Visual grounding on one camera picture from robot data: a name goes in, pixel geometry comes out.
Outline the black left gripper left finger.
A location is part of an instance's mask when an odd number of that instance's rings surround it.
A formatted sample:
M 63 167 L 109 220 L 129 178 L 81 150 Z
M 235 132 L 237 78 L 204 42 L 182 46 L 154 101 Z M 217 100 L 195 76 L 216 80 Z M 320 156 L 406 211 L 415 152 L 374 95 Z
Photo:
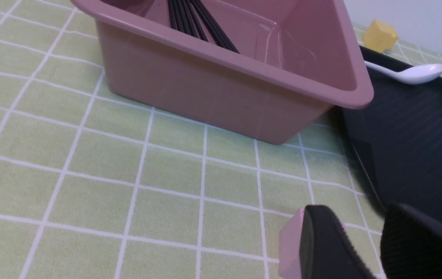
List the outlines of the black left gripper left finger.
M 337 215 L 307 205 L 279 232 L 279 275 L 284 279 L 373 279 Z

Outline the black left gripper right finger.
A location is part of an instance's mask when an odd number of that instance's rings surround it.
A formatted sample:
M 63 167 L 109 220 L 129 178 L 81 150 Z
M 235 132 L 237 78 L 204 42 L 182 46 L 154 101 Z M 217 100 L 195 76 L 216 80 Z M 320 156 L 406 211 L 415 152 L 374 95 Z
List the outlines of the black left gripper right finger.
M 442 279 L 442 223 L 410 205 L 389 205 L 380 259 L 388 279 Z

